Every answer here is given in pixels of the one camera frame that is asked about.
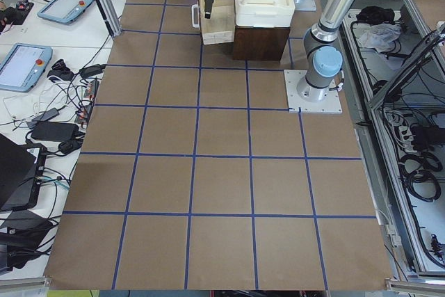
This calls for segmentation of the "white plastic crate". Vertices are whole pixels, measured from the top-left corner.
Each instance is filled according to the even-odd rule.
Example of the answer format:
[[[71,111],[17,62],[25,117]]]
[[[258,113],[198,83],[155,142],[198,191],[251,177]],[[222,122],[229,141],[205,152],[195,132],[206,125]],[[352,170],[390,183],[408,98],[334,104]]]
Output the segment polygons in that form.
[[[234,0],[237,26],[288,28],[295,12],[294,0]]]

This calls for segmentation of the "upper blue teach pendant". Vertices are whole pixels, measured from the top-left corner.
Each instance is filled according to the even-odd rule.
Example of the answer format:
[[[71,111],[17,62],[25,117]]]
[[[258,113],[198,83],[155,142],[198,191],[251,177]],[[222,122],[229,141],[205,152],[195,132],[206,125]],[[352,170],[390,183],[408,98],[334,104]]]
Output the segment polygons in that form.
[[[51,0],[37,16],[59,24],[70,24],[78,19],[95,0]]]

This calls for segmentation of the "blue teach pendant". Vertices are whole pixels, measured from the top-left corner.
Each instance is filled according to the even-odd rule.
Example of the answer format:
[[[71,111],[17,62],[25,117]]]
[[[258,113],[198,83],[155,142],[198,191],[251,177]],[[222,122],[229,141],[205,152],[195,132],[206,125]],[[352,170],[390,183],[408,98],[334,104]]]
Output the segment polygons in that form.
[[[70,24],[78,19],[95,0],[51,0],[37,16],[59,24]]]
[[[28,92],[44,73],[52,55],[51,47],[14,44],[1,63],[1,89]]]

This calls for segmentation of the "white crumpled cloth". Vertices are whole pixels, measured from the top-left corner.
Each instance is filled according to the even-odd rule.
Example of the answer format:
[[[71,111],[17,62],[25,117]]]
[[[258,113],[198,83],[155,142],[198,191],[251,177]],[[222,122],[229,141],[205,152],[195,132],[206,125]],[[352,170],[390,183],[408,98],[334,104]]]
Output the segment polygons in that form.
[[[366,29],[358,38],[361,48],[375,49],[377,52],[391,51],[400,37],[402,28],[395,24],[379,24]]]

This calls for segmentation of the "lower blue teach pendant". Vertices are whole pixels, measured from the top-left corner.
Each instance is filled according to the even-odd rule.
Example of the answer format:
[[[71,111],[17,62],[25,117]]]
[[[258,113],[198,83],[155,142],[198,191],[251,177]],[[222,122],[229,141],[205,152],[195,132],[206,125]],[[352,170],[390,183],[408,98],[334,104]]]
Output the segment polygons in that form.
[[[44,73],[52,55],[51,47],[14,44],[1,63],[1,89],[28,92]]]

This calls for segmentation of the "black power adapter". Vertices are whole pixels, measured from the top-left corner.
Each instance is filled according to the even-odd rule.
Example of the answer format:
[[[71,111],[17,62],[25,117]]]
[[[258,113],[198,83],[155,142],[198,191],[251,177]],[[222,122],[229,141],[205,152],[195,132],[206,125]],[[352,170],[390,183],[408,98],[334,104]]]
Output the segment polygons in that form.
[[[68,141],[79,132],[79,126],[72,123],[40,122],[31,132],[31,138],[38,141]]]

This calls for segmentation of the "black laptop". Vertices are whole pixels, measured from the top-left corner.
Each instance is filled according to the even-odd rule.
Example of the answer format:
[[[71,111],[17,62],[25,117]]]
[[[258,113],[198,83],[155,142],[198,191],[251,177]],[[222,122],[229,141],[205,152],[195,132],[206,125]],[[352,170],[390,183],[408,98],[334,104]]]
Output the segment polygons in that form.
[[[44,145],[19,145],[1,136],[2,211],[19,211],[36,206],[46,151]]]

